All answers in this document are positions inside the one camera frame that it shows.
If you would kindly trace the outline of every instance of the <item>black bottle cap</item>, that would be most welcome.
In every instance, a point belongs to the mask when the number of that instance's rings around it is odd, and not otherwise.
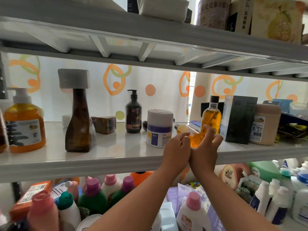
[[[210,102],[211,103],[218,103],[219,102],[219,96],[212,95],[211,98],[210,98]]]
[[[137,100],[138,96],[137,96],[137,90],[127,90],[127,91],[132,91],[132,94],[131,94],[131,99],[134,99],[134,100]]]

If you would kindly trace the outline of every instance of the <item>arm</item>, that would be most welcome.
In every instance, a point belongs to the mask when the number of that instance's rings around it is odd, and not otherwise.
[[[278,231],[214,174],[217,149],[223,138],[207,126],[198,148],[191,150],[190,167],[203,186],[213,208],[227,231]]]
[[[158,170],[110,208],[87,231],[149,231],[172,182],[190,156],[189,133],[168,141]]]

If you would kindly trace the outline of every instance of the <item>person's left hand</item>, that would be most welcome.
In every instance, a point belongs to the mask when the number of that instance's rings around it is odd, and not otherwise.
[[[166,143],[161,167],[172,177],[172,181],[187,166],[190,157],[190,133],[180,133]]]

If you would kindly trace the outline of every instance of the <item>purple package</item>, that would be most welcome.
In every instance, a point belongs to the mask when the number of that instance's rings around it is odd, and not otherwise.
[[[208,217],[211,223],[212,231],[226,231],[212,205],[208,210]]]
[[[176,187],[170,187],[168,192],[167,192],[167,201],[171,202],[172,204],[172,209],[176,211],[176,205],[177,205],[177,186]]]
[[[183,197],[188,197],[188,194],[194,190],[195,189],[192,187],[184,186],[180,183],[177,184],[177,205],[176,205],[176,211],[174,212],[175,217],[177,217],[180,207],[182,206],[180,199]]]

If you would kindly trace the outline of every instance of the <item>pear illustration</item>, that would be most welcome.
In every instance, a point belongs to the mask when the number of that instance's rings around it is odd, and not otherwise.
[[[270,39],[289,42],[292,36],[291,17],[286,10],[281,11],[269,23],[267,36]]]

